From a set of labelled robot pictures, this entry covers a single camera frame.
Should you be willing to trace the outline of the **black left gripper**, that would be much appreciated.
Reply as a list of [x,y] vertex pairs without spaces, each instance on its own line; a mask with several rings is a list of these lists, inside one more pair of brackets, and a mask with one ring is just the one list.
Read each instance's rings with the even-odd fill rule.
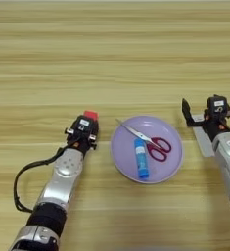
[[99,132],[99,122],[94,122],[94,129],[92,130],[77,130],[77,119],[72,123],[70,128],[65,130],[67,137],[67,147],[75,149],[85,155],[90,149],[95,150],[97,148],[97,135]]

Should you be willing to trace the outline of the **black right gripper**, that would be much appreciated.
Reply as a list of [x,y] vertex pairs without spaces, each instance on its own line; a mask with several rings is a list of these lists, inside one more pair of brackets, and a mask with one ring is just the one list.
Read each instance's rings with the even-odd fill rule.
[[[227,113],[230,112],[230,105],[227,104]],[[190,112],[190,106],[186,99],[182,99],[182,113],[189,127],[200,126],[208,138],[213,141],[217,135],[230,132],[226,120],[219,117],[211,117],[208,113],[203,114],[203,119],[196,122]]]

